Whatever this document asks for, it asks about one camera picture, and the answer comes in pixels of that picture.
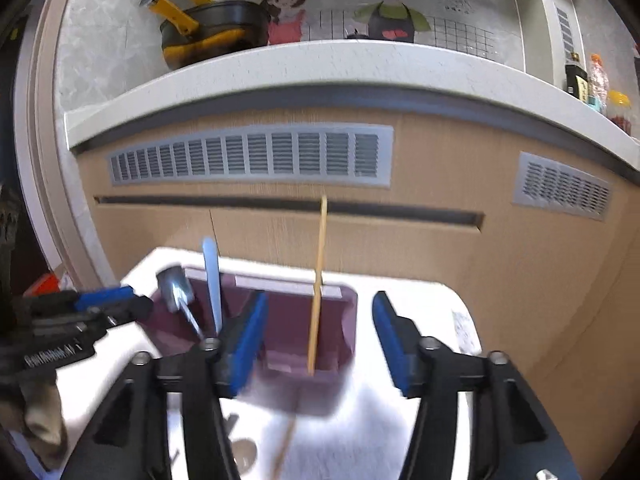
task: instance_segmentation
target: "black apron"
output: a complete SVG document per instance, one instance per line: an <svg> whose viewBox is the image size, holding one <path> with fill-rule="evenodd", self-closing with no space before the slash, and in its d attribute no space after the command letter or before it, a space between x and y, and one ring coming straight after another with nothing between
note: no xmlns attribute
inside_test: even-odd
<svg viewBox="0 0 640 480"><path fill-rule="evenodd" d="M369 39L370 40L387 40L387 41L403 41L405 43L413 43L415 36L414 20L412 20L409 7L403 6L406 9L406 18L385 18L380 15L380 7L382 3L376 7L371 13L369 18ZM403 38L385 38L382 34L387 30L402 30L406 33Z"/></svg>

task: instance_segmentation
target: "purple container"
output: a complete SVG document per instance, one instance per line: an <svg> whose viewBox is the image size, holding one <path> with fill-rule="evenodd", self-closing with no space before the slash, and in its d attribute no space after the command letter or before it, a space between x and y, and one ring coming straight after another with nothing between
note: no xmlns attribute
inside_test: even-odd
<svg viewBox="0 0 640 480"><path fill-rule="evenodd" d="M190 274L204 273L187 269ZM216 334L206 280L190 278L195 300L190 304L206 336ZM306 372L308 332L311 322L311 283L220 274L223 317L235 317L253 290L265 290L269 314L263 348L258 353L250 384L239 399L276 410L325 416L339 402L355 350L356 292L346 286L329 286L323 294L318 330L316 371ZM143 329L162 355L187 351L198 342L180 314L171 314L159 291L152 295L154 312Z"/></svg>

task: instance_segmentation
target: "yellow lid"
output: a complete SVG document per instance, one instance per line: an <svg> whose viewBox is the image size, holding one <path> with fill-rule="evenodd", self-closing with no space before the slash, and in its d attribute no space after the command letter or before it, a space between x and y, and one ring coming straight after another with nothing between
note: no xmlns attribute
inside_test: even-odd
<svg viewBox="0 0 640 480"><path fill-rule="evenodd" d="M624 95L622 92L616 92L615 90L609 90L609 101L626 107L631 106L631 101L629 97Z"/></svg>

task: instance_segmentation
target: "cartoon illustration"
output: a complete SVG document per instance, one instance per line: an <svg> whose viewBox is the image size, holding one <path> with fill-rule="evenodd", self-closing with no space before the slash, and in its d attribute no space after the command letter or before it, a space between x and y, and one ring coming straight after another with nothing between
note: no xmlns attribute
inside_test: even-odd
<svg viewBox="0 0 640 480"><path fill-rule="evenodd" d="M382 0L358 9L354 19L367 23L369 39L413 43L416 31L431 30L427 19L402 0Z"/></svg>
<svg viewBox="0 0 640 480"><path fill-rule="evenodd" d="M306 0L262 0L271 16L269 44L296 43L302 38L302 23L306 11L300 7Z"/></svg>

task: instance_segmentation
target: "jar with yellow lid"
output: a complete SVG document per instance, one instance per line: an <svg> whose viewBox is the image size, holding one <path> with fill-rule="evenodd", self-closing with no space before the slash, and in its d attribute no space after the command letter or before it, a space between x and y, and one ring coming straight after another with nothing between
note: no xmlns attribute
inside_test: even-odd
<svg viewBox="0 0 640 480"><path fill-rule="evenodd" d="M610 90L607 99L607 117L627 135L631 135L631 101L622 92Z"/></svg>

